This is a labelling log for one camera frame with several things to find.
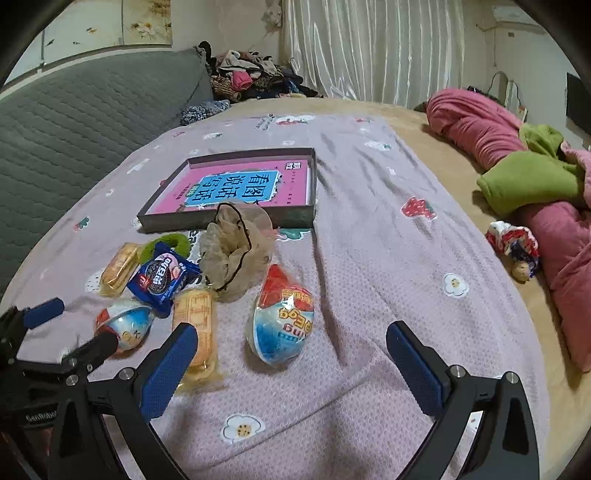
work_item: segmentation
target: tv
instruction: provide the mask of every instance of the tv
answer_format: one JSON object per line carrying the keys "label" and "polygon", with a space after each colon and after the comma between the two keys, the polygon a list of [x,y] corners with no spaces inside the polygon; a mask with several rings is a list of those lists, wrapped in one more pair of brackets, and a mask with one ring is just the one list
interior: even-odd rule
{"label": "tv", "polygon": [[567,77],[566,116],[591,135],[591,95],[583,82],[570,73]]}

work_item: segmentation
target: metal screw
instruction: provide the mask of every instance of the metal screw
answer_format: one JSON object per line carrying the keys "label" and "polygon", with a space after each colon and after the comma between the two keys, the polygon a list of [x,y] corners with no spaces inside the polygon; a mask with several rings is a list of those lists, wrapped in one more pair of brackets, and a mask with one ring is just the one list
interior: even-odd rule
{"label": "metal screw", "polygon": [[77,383],[78,383],[78,375],[70,375],[68,378],[66,378],[66,385],[68,387],[73,387]]}
{"label": "metal screw", "polygon": [[509,383],[516,384],[519,382],[519,376],[513,372],[507,372],[506,376]]}
{"label": "metal screw", "polygon": [[134,376],[134,369],[133,368],[124,368],[121,372],[119,372],[119,378],[121,380],[129,380],[131,377]]}
{"label": "metal screw", "polygon": [[460,365],[452,365],[449,368],[449,371],[452,373],[452,375],[456,378],[461,378],[464,375],[466,375],[466,369]]}

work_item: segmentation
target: curtain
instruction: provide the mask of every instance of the curtain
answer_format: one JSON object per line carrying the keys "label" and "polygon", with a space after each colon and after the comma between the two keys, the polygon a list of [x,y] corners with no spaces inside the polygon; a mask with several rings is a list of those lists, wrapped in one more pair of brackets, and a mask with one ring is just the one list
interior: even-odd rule
{"label": "curtain", "polygon": [[462,0],[284,0],[284,47],[304,85],[413,108],[462,84]]}

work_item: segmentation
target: snack package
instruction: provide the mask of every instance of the snack package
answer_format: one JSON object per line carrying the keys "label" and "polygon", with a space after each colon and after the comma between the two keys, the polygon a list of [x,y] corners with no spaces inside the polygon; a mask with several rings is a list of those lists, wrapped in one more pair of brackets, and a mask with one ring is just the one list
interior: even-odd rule
{"label": "snack package", "polygon": [[314,303],[308,290],[277,264],[271,265],[246,326],[252,351],[274,367],[298,355],[312,331]]}
{"label": "snack package", "polygon": [[199,339],[182,383],[209,380],[217,369],[217,317],[211,290],[188,288],[174,298],[173,330],[181,322],[193,325]]}
{"label": "snack package", "polygon": [[139,245],[125,243],[115,254],[100,276],[100,294],[118,297],[139,265]]}
{"label": "snack package", "polygon": [[117,353],[137,347],[152,326],[150,307],[137,300],[120,300],[103,309],[95,320],[95,334],[108,330],[117,335]]}
{"label": "snack package", "polygon": [[154,258],[139,268],[127,288],[158,314],[167,317],[173,306],[173,297],[200,273],[198,265],[159,242],[154,247]]}

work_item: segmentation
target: beige bedspread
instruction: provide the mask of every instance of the beige bedspread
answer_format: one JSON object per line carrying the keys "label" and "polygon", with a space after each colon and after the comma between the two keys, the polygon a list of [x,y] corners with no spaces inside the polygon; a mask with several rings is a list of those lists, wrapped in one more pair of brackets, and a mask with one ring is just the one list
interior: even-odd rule
{"label": "beige bedspread", "polygon": [[[422,113],[380,103],[286,98],[241,103],[216,119],[271,112],[381,115],[432,170],[482,232],[496,219],[476,186],[480,173],[478,165],[447,142],[432,136],[427,118]],[[550,299],[543,274],[539,273],[526,285],[517,286],[544,353],[551,412],[550,435],[547,451],[543,455],[541,478],[554,480],[568,464],[591,426],[591,376],[581,374],[569,360],[560,333],[560,317]]]}

